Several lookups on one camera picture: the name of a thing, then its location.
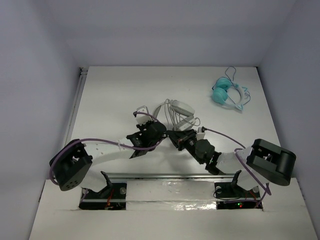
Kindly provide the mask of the white grey headphones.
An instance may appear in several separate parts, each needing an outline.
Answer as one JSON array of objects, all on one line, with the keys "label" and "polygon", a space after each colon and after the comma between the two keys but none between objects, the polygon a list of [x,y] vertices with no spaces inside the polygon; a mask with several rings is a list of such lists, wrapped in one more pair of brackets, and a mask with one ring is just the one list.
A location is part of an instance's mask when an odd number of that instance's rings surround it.
[{"label": "white grey headphones", "polygon": [[164,114],[168,127],[172,126],[173,131],[187,131],[201,123],[198,117],[195,117],[195,110],[188,104],[175,100],[166,99],[160,103],[152,112],[157,117],[161,108],[164,107]]}]

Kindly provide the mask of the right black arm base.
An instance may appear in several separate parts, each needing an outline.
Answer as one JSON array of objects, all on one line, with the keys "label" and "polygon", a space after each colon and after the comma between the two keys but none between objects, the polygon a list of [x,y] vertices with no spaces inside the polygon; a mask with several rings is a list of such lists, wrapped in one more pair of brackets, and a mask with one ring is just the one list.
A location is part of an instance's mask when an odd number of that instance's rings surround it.
[{"label": "right black arm base", "polygon": [[217,210],[263,209],[258,187],[245,190],[237,185],[241,170],[228,182],[214,184],[213,197],[217,200]]}]

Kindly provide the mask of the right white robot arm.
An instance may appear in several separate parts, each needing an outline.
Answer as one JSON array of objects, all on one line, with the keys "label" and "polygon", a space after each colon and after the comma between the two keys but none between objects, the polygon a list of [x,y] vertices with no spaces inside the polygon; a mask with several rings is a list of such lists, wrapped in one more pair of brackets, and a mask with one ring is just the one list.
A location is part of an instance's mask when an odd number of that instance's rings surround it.
[{"label": "right white robot arm", "polygon": [[204,138],[207,128],[199,131],[168,130],[166,135],[178,151],[188,153],[212,175],[234,175],[231,192],[243,196],[255,187],[271,194],[269,184],[288,186],[291,182],[297,156],[290,150],[258,138],[248,147],[232,152],[218,152]]}]

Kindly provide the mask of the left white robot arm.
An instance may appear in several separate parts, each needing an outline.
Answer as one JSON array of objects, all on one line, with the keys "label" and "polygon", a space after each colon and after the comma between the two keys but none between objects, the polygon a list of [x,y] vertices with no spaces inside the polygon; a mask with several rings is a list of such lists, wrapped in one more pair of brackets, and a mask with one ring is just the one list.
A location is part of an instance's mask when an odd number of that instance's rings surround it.
[{"label": "left white robot arm", "polygon": [[158,121],[137,126],[138,131],[118,141],[100,138],[73,139],[49,161],[49,178],[61,191],[83,186],[91,166],[138,158],[153,151],[166,137]]}]

